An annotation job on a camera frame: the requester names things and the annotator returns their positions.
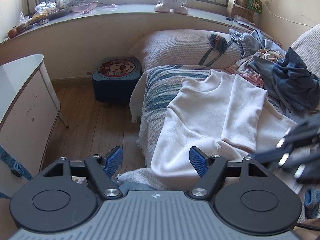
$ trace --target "power outlet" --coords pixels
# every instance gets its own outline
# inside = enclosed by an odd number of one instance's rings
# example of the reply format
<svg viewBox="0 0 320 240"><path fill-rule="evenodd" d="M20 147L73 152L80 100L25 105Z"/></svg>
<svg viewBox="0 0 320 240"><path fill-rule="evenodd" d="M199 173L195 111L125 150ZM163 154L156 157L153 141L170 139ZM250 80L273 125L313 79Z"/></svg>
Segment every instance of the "power outlet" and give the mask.
<svg viewBox="0 0 320 240"><path fill-rule="evenodd" d="M265 4L268 5L268 6L270 6L270 5L271 5L271 2L272 2L272 0L266 0L266 1L265 1Z"/></svg>

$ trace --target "green package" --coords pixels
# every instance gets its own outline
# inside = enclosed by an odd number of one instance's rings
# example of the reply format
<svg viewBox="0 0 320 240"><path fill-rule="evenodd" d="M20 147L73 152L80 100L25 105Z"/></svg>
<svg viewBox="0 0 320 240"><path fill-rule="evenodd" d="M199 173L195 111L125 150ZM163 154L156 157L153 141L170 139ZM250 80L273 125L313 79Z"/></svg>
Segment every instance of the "green package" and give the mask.
<svg viewBox="0 0 320 240"><path fill-rule="evenodd" d="M261 14L262 2L260 0L247 0L247 8Z"/></svg>

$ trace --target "white cable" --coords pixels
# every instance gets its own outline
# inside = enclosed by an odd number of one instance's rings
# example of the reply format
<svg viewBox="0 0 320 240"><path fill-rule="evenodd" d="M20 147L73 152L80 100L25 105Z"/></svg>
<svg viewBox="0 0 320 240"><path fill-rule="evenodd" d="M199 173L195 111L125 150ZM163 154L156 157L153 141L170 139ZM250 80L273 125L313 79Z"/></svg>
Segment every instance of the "white cable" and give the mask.
<svg viewBox="0 0 320 240"><path fill-rule="evenodd" d="M310 28L313 28L312 26L310 26L310 25L308 25L308 24L293 22L293 21L290 21L290 20L288 20L288 19L285 19L285 18L282 18L282 17L280 17L280 16L278 16L278 15L273 14L273 13L269 10L268 5L266 5L265 8L267 8L268 11L269 11L269 13L271 13L273 16L276 16L276 17L278 17L278 18L280 18L280 19L286 20L286 21L291 22L291 23L296 23L296 24L300 24L300 25L305 25L305 26L308 26L308 27L310 27Z"/></svg>

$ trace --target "window sill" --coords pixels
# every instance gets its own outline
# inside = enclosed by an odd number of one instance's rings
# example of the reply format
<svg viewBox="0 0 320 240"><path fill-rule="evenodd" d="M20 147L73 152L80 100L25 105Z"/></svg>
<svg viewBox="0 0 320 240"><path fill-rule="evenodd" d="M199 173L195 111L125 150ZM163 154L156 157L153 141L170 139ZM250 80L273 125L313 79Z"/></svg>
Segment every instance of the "window sill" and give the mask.
<svg viewBox="0 0 320 240"><path fill-rule="evenodd" d="M53 24L59 24L59 23L65 22L65 21L77 20L77 19L86 18L86 17L96 17L96 16L101 16L101 15L118 14L118 13L158 13L158 12L154 11L154 5L152 5L152 4L124 4L124 5L118 5L116 7L116 9L106 9L104 7L96 7L89 14L69 13L66 16L52 20L52 21L48 22L47 24L37 26L33 29L25 31L25 32L19 34L14 39L19 38L21 35L35 31L37 29L49 27ZM189 8L188 15L180 15L180 16L181 17L194 17L194 18L198 18L198 19L201 19L204 21L225 25L230 28L236 29L239 32L248 32L248 29L246 29L242 25L240 25L236 22L231 22L231 21L226 20L226 17L224 15L220 15L220 14L216 14L216 13L212 13L212 12ZM267 36L267 38L277 42L271 36ZM8 42L9 40L10 40L9 38L6 38L0 44Z"/></svg>

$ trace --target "ribbed gray surface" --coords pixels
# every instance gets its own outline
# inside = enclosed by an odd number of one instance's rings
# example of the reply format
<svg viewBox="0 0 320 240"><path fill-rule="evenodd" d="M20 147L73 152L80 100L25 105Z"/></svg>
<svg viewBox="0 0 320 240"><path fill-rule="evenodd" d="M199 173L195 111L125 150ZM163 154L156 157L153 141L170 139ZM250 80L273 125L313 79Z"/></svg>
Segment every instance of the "ribbed gray surface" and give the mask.
<svg viewBox="0 0 320 240"><path fill-rule="evenodd" d="M193 201L183 191L129 191L105 201L86 224L59 234L19 230L10 240L299 240L292 232L249 236L223 224L208 203Z"/></svg>

